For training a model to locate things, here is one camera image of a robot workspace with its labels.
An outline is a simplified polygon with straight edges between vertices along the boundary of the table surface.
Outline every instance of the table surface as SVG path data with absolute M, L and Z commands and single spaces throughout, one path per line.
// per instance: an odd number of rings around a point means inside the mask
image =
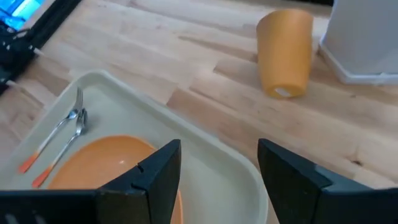
M 256 24 L 283 7 L 316 17 L 315 51 L 330 7 L 281 0 L 82 0 L 42 49 L 45 57 L 18 81 L 22 89 L 0 97 L 0 163 L 74 78 L 102 68 L 255 164 L 257 140 L 268 138 L 370 187 L 397 186 L 397 87 L 343 85 L 315 54 L 304 97 L 263 94 Z M 270 216 L 269 223 L 277 223 Z

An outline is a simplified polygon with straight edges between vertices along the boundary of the orange cup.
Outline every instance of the orange cup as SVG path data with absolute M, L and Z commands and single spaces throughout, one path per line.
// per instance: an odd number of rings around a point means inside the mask
M 264 91 L 300 96 L 311 70 L 313 16 L 299 9 L 274 11 L 257 25 L 258 67 Z

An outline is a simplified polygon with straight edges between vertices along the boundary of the plastic tray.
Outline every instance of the plastic tray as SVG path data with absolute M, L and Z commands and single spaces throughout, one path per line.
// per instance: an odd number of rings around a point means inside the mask
M 106 72 L 90 72 L 64 90 L 0 170 L 0 189 L 31 189 L 34 178 L 72 136 L 75 121 L 69 122 L 57 134 L 26 174 L 17 173 L 17 166 L 67 115 L 75 102 L 77 86 L 83 89 L 89 130 L 63 156 L 43 189 L 73 153 L 95 139 L 129 134 L 146 139 L 157 148 L 172 139 L 181 139 L 180 190 L 184 222 L 265 224 L 268 211 L 266 188 L 260 173 L 248 159 Z

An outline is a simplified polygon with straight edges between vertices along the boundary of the wooden surface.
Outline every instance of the wooden surface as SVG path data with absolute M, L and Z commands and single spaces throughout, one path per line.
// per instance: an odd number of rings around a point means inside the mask
M 269 138 L 370 187 L 397 186 L 398 88 L 343 85 L 314 55 L 306 96 L 264 96 L 255 27 L 281 7 L 316 16 L 317 46 L 329 7 L 281 0 L 82 0 L 42 49 L 46 57 L 18 81 L 23 90 L 0 97 L 0 163 L 71 80 L 103 68 L 255 164 L 257 140 Z M 277 223 L 274 214 L 269 223 Z

